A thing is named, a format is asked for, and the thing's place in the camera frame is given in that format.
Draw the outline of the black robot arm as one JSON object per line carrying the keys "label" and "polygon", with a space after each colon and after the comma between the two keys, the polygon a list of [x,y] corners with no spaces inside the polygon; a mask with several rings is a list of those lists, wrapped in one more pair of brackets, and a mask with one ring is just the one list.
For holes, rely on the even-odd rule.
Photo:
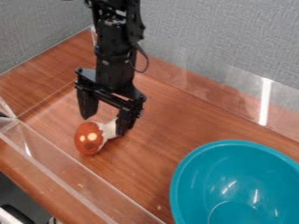
{"label": "black robot arm", "polygon": [[133,128],[145,102],[145,95],[133,85],[138,71],[136,55],[144,52],[138,45],[145,31],[140,0],[82,0],[82,3],[90,9],[96,33],[96,68],[74,70],[78,112],[82,118],[92,117],[101,102],[117,108],[116,133],[122,136]]}

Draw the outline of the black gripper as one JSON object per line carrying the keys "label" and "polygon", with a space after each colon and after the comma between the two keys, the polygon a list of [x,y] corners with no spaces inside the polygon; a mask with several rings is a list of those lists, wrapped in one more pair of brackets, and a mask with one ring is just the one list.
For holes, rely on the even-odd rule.
{"label": "black gripper", "polygon": [[136,51],[105,57],[97,56],[96,69],[74,69],[77,79],[78,112],[84,120],[98,110],[105,102],[118,109],[116,116],[116,134],[122,136],[130,130],[140,117],[145,95],[134,87]]}

